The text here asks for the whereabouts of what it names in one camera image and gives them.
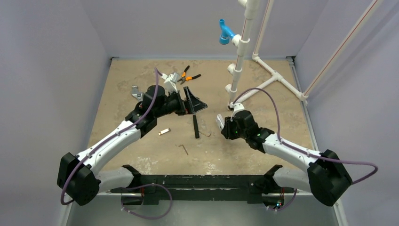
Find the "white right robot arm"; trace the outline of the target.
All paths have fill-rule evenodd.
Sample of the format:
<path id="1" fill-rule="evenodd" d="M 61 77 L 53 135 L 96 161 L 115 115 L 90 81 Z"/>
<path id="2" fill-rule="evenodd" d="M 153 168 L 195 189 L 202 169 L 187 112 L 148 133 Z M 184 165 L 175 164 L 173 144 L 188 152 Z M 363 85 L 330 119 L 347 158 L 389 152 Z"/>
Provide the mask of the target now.
<path id="1" fill-rule="evenodd" d="M 337 154 L 319 152 L 284 140 L 268 128 L 259 127 L 250 111 L 242 110 L 232 117 L 217 115 L 216 123 L 227 140 L 244 139 L 254 150 L 283 159 L 296 170 L 275 166 L 266 173 L 264 191 L 281 187 L 303 190 L 322 204 L 333 206 L 352 185 L 352 178 Z"/>

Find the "white air conditioner remote control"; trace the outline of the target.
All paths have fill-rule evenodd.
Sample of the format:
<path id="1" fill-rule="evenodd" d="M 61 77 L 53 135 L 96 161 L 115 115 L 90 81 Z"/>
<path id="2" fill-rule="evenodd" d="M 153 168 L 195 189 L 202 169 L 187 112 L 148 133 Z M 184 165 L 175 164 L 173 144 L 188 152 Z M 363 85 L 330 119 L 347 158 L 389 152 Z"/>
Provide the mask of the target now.
<path id="1" fill-rule="evenodd" d="M 221 114 L 218 114 L 216 116 L 216 123 L 217 123 L 220 131 L 222 131 L 224 128 L 224 117 Z"/>

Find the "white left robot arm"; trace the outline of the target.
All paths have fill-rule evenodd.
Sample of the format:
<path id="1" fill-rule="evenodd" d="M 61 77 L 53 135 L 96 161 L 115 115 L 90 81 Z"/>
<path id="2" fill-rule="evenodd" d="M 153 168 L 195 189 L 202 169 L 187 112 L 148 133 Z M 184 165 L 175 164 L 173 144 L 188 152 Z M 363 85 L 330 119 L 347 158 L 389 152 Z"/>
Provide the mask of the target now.
<path id="1" fill-rule="evenodd" d="M 182 98 L 179 91 L 166 94 L 162 86 L 150 86 L 142 101 L 115 130 L 85 151 L 65 154 L 60 160 L 57 177 L 57 185 L 62 189 L 61 204 L 70 204 L 65 201 L 65 195 L 83 206 L 107 190 L 124 188 L 130 193 L 136 192 L 140 188 L 140 179 L 133 167 L 124 165 L 113 171 L 101 170 L 123 149 L 156 127 L 158 118 L 171 113 L 194 115 L 207 108 L 189 87 L 184 87 L 184 94 Z"/>

